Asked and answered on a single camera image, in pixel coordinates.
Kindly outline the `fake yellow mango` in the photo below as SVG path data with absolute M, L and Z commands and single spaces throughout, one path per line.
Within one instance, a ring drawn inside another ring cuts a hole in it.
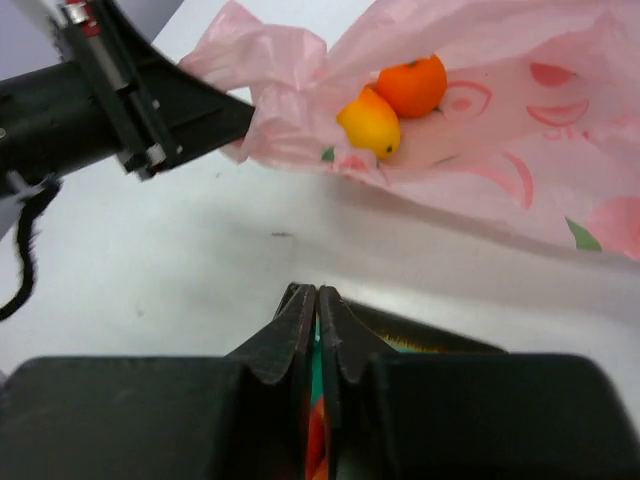
M 336 121 L 352 146 L 369 149 L 379 159 L 390 157 L 400 146 L 402 129 L 395 111 L 369 86 L 338 113 Z

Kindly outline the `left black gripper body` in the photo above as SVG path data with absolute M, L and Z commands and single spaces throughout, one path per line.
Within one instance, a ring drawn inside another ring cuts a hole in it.
M 210 150 L 210 89 L 159 54 L 112 1 L 61 1 L 49 75 L 49 170 L 116 156 L 148 179 Z

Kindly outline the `fake orange fruit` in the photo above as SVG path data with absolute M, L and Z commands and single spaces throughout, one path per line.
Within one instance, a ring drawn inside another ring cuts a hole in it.
M 401 118 L 419 118 L 435 110 L 446 93 L 446 69 L 437 55 L 382 70 L 376 92 Z

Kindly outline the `pink plastic bag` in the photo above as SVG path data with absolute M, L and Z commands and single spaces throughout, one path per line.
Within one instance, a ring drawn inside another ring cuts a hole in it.
M 402 123 L 388 160 L 338 112 L 386 67 L 437 56 L 435 109 Z M 635 1 L 377 1 L 333 45 L 230 1 L 184 70 L 255 113 L 225 148 L 343 176 L 427 207 L 579 250 L 639 256 L 639 5 Z

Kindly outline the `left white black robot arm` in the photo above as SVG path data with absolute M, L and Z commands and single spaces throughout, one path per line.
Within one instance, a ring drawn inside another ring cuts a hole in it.
M 1 83 L 1 174 L 36 185 L 116 156 L 146 180 L 243 138 L 254 108 L 181 70 L 113 1 L 61 1 L 61 63 Z

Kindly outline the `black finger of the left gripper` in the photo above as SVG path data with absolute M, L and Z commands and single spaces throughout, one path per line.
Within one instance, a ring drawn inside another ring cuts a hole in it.
M 179 159 L 193 161 L 245 137 L 255 107 L 189 74 L 179 74 L 169 100 L 169 130 Z

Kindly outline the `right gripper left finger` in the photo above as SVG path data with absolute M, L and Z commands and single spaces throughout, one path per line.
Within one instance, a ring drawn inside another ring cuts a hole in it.
M 317 289 L 290 284 L 272 318 L 233 350 L 224 385 L 224 479 L 303 479 Z

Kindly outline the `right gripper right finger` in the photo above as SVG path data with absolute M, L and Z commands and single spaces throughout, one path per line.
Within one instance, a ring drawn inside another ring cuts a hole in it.
M 328 475 L 395 479 L 387 360 L 397 352 L 364 325 L 337 289 L 318 291 Z

